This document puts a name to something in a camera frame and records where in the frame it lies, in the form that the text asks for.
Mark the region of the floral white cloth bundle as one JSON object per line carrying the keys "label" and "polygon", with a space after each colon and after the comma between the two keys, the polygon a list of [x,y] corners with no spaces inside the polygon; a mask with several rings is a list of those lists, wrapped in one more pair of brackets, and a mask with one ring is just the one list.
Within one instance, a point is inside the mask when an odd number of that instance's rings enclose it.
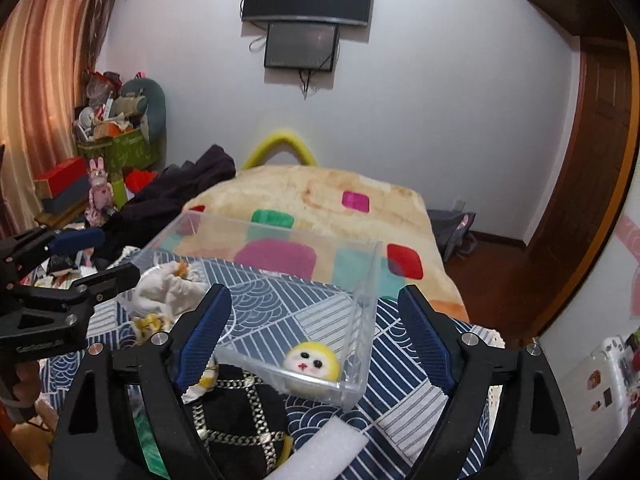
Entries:
{"label": "floral white cloth bundle", "polygon": [[131,293],[127,312],[139,344],[159,332],[170,332],[183,313],[193,311],[209,284],[184,260],[145,271]]}

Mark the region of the black cloth with chain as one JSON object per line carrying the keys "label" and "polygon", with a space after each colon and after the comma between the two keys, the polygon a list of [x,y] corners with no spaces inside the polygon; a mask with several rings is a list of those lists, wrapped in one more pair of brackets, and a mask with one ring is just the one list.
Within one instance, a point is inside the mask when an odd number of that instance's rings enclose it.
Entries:
{"label": "black cloth with chain", "polygon": [[247,370],[216,364],[183,401],[226,479],[266,478],[291,453],[283,396]]}

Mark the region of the clear plastic storage box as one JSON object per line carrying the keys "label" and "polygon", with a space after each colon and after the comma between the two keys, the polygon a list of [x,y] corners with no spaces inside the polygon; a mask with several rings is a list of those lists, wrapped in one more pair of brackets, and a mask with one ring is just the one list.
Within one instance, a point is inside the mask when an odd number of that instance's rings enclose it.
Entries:
{"label": "clear plastic storage box", "polygon": [[[231,295],[231,314],[215,349],[221,364],[259,376],[285,394],[350,410],[367,389],[382,246],[187,211],[131,255],[141,275],[184,260],[207,284]],[[291,388],[282,367],[304,341],[328,346],[338,382],[303,376]]]}

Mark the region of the yellow round plush face toy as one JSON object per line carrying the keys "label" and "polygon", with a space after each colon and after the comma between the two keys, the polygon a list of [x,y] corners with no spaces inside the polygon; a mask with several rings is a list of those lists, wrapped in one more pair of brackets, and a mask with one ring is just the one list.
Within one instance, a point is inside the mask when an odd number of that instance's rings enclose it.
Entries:
{"label": "yellow round plush face toy", "polygon": [[296,344],[285,355],[282,367],[296,374],[295,378],[288,378],[291,388],[303,389],[314,386],[303,379],[303,376],[326,382],[338,382],[341,377],[341,364],[336,354],[328,346],[317,341]]}

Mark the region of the green knitted glove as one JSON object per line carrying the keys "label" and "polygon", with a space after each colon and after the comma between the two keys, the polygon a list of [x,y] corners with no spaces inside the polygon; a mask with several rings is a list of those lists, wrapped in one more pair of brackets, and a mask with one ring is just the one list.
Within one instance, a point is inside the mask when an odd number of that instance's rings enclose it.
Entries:
{"label": "green knitted glove", "polygon": [[160,456],[160,451],[158,450],[154,440],[151,425],[145,411],[140,410],[134,414],[134,426],[136,426],[143,457],[149,471],[151,471],[152,474],[157,474],[163,479],[168,479],[169,474],[162,460],[162,456]]}

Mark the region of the white foam sponge block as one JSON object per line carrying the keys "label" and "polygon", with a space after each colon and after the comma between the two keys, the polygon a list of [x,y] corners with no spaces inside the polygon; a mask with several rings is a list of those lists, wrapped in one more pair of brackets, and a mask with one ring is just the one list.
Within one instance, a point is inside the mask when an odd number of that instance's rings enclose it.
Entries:
{"label": "white foam sponge block", "polygon": [[336,479],[367,443],[364,434],[333,417],[266,479]]}

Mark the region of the red box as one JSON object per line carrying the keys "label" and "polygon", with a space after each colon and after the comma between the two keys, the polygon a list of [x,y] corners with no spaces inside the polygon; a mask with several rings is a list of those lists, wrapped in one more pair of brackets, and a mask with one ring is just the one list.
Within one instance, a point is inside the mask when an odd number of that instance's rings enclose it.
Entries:
{"label": "red box", "polygon": [[53,168],[35,177],[35,193],[40,200],[50,200],[87,175],[86,161],[81,156],[63,160]]}

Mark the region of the blue white patterned tablecloth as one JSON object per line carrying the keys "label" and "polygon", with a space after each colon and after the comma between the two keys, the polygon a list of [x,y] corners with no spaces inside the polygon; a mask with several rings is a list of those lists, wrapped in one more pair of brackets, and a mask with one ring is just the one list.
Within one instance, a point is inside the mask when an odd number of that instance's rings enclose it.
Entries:
{"label": "blue white patterned tablecloth", "polygon": [[[338,416],[369,440],[343,478],[408,474],[447,397],[421,367],[395,298],[367,298],[354,280],[308,281],[222,259],[188,261],[199,280],[230,290],[232,311],[215,359],[282,393],[295,446]],[[336,354],[340,386],[313,393],[283,373],[286,352],[306,340]]]}

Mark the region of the green storage box with clutter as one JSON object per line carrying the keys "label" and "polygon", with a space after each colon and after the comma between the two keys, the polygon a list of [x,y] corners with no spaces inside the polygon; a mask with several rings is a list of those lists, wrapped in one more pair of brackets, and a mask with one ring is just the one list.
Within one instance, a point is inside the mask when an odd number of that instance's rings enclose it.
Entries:
{"label": "green storage box with clutter", "polygon": [[121,174],[124,169],[145,169],[160,159],[160,141],[145,139],[140,129],[107,136],[97,141],[78,142],[77,151],[84,159],[103,158],[109,174]]}

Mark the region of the grey backpack on floor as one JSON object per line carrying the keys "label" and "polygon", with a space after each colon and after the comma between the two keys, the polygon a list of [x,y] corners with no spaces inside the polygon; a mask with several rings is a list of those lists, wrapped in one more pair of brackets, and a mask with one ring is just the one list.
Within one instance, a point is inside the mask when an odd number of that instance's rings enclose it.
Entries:
{"label": "grey backpack on floor", "polygon": [[468,256],[477,246],[477,238],[471,232],[476,213],[456,210],[429,209],[436,246],[443,262],[454,255]]}

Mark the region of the beige blanket with coloured squares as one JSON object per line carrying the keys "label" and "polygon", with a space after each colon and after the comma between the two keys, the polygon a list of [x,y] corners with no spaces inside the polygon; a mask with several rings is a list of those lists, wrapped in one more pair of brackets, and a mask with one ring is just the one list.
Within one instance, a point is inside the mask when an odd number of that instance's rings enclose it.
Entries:
{"label": "beige blanket with coloured squares", "polygon": [[268,165],[244,169],[199,192],[183,209],[380,242],[393,281],[415,284],[437,311],[469,319],[445,271],[424,200],[411,188],[345,170]]}

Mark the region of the grey green plush cushion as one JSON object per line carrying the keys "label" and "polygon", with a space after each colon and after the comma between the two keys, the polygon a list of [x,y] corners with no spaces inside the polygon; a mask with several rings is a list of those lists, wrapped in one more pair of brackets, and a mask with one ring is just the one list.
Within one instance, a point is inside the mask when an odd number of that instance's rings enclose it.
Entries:
{"label": "grey green plush cushion", "polygon": [[119,94],[146,99],[146,133],[150,143],[159,141],[166,132],[166,99],[162,87],[153,79],[140,77],[125,82]]}

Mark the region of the white appliance with stickers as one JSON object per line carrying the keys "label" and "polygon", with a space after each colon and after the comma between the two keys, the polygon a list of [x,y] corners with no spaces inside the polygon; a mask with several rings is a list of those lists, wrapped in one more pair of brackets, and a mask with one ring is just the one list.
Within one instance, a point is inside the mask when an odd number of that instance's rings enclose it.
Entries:
{"label": "white appliance with stickers", "polygon": [[639,407],[639,339],[606,338],[559,382],[574,434],[579,477],[596,471]]}

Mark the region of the orange striped curtain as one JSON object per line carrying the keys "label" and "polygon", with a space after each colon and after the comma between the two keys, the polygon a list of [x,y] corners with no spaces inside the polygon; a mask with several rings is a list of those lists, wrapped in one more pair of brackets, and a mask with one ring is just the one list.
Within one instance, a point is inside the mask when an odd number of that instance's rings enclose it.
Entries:
{"label": "orange striped curtain", "polygon": [[40,211],[35,177],[75,154],[85,99],[115,0],[17,0],[1,25],[1,234]]}

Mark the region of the small dark wall monitor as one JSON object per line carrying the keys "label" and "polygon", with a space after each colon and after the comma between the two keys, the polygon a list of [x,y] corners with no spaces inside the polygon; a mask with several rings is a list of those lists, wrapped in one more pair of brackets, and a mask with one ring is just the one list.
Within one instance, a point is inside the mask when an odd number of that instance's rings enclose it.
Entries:
{"label": "small dark wall monitor", "polygon": [[264,67],[331,73],[337,46],[336,25],[273,22],[267,29]]}

